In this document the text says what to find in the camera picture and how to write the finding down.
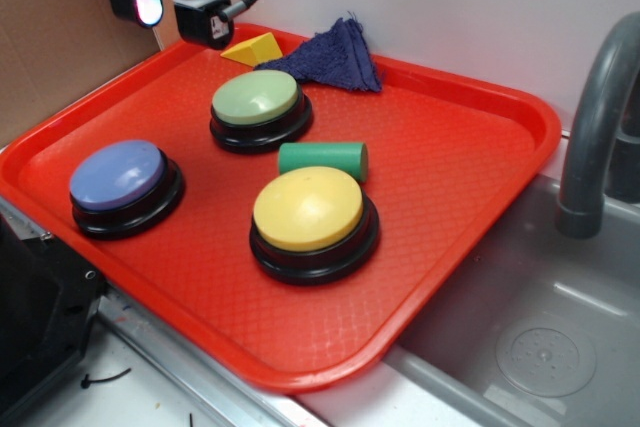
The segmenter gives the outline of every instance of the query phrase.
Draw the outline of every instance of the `sink basin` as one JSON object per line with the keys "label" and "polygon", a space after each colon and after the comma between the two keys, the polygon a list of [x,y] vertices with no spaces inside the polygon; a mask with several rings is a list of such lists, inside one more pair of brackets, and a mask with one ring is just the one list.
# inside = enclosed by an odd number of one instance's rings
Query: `sink basin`
{"label": "sink basin", "polygon": [[640,425],[640,210],[573,240],[557,191],[538,176],[386,361],[484,425]]}

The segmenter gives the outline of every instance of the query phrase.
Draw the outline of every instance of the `sink drain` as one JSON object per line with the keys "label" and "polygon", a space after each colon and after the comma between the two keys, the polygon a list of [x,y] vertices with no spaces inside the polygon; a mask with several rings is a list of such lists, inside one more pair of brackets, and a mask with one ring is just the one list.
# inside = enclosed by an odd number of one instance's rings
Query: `sink drain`
{"label": "sink drain", "polygon": [[577,392],[596,369],[591,342],[546,317],[522,319],[507,327],[498,339],[496,356],[509,382],[541,397]]}

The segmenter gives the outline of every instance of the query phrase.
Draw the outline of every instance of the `white wall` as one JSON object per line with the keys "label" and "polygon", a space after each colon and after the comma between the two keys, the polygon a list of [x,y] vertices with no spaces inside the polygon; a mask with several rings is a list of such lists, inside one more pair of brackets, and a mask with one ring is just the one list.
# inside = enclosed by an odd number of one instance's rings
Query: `white wall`
{"label": "white wall", "polygon": [[533,93],[569,128],[602,40],[635,10],[640,0],[260,0],[238,21],[311,36],[354,12],[373,52]]}

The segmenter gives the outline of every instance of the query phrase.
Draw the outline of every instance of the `yellow triangular block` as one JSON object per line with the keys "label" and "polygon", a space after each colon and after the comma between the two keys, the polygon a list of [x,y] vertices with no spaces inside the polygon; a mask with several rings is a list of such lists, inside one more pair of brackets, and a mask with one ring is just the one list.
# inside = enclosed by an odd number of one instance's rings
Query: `yellow triangular block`
{"label": "yellow triangular block", "polygon": [[279,59],[282,51],[271,32],[245,40],[220,54],[225,59],[235,60],[250,67],[255,67],[268,60]]}

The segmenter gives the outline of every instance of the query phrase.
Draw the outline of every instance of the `blue button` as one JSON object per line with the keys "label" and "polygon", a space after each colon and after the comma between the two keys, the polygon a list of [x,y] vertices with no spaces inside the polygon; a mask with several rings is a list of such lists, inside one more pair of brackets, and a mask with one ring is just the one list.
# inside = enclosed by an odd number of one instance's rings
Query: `blue button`
{"label": "blue button", "polygon": [[149,192],[165,169],[160,150],[144,140],[128,140],[88,157],[71,177],[71,196],[87,210],[123,207]]}

